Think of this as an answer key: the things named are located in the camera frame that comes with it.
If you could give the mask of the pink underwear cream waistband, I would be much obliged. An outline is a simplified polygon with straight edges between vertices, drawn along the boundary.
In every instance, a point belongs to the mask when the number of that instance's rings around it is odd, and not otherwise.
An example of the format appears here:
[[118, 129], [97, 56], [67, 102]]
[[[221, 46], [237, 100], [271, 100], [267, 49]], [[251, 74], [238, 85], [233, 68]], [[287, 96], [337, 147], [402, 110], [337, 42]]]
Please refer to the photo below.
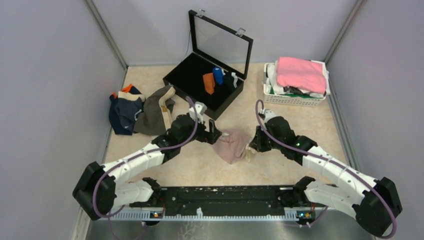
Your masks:
[[249, 146], [252, 140], [253, 138], [243, 129], [227, 129], [212, 145], [212, 149], [230, 165], [241, 160], [250, 162], [257, 152]]

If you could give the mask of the olive beige underwear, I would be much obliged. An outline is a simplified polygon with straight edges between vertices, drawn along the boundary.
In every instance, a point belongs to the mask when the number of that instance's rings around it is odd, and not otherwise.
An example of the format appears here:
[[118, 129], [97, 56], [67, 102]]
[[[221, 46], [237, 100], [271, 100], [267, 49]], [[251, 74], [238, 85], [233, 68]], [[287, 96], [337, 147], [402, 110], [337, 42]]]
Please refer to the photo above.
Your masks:
[[172, 97], [176, 90], [172, 85], [166, 85], [150, 95], [139, 114], [133, 131], [135, 133], [157, 136], [163, 134], [172, 124], [172, 111], [175, 101]]

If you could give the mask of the orange underwear white waistband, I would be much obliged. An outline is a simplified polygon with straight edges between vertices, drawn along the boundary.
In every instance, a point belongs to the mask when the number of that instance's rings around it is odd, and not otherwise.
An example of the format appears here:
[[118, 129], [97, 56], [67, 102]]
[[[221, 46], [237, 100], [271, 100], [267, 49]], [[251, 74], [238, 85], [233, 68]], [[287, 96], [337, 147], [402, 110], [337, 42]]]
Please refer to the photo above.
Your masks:
[[212, 72], [206, 73], [202, 76], [204, 90], [209, 95], [212, 95], [215, 92], [215, 79]]

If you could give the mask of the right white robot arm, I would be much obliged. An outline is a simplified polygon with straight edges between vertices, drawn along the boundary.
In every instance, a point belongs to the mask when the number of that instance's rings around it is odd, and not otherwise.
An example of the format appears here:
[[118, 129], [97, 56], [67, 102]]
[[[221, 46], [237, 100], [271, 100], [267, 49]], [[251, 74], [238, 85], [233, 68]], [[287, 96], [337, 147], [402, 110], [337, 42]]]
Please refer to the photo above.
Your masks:
[[311, 202], [330, 207], [352, 217], [365, 231], [380, 239], [395, 235], [396, 218], [403, 208], [391, 179], [368, 176], [339, 161], [314, 140], [296, 135], [288, 121], [272, 111], [259, 113], [256, 118], [258, 126], [250, 148], [259, 153], [278, 150], [287, 159], [332, 183], [305, 176], [293, 189], [297, 205], [307, 206]]

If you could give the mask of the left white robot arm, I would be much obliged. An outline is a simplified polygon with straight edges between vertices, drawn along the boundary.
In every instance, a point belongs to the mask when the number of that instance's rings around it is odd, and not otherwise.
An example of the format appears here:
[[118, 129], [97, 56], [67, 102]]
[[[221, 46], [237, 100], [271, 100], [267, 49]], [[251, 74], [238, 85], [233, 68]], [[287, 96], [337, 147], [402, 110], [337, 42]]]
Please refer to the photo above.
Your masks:
[[111, 218], [133, 203], [156, 206], [161, 198], [159, 184], [149, 177], [137, 182], [131, 179], [168, 162], [192, 141], [213, 145], [223, 133], [214, 120], [208, 124], [206, 127], [203, 120], [182, 114], [169, 129], [140, 150], [103, 165], [96, 161], [90, 163], [72, 192], [73, 198], [93, 221]]

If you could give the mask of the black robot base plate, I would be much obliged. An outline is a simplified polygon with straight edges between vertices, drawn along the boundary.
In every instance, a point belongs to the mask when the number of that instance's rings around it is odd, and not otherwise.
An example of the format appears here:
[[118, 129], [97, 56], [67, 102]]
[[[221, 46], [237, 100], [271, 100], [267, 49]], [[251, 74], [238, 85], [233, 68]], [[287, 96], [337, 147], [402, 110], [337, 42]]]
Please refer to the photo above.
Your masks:
[[282, 216], [289, 209], [320, 207], [301, 198], [291, 185], [163, 187], [147, 202], [131, 208], [159, 208], [165, 216], [193, 216], [198, 209], [207, 217]]

